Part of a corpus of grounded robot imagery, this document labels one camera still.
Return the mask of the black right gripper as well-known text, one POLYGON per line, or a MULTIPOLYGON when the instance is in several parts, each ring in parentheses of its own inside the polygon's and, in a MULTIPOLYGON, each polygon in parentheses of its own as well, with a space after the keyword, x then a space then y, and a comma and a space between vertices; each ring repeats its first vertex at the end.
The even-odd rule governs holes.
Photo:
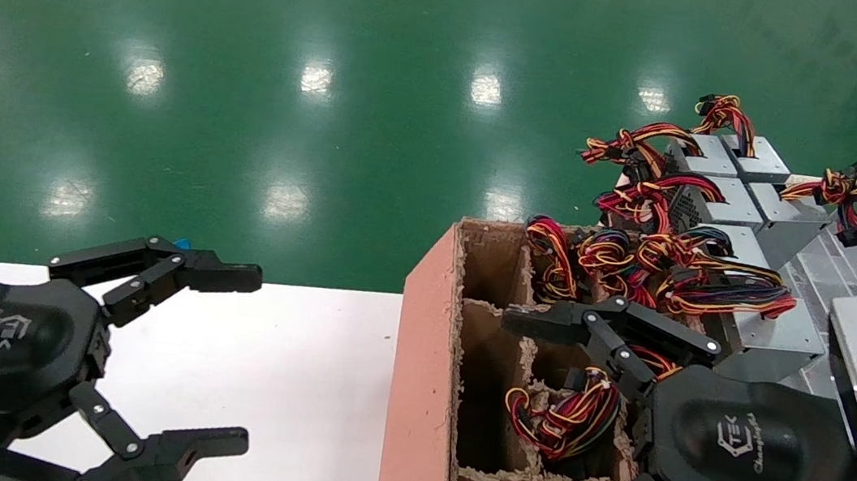
POLYGON ((637 450, 647 473, 632 481, 849 481, 855 475, 855 451, 835 401, 779 383, 719 376, 704 367, 721 353, 716 340, 645 305, 615 297, 593 305, 556 302, 547 311, 508 307, 502 327, 580 348, 617 380, 623 396, 648 394, 637 450), (635 354, 637 346, 687 367, 658 381, 635 354))

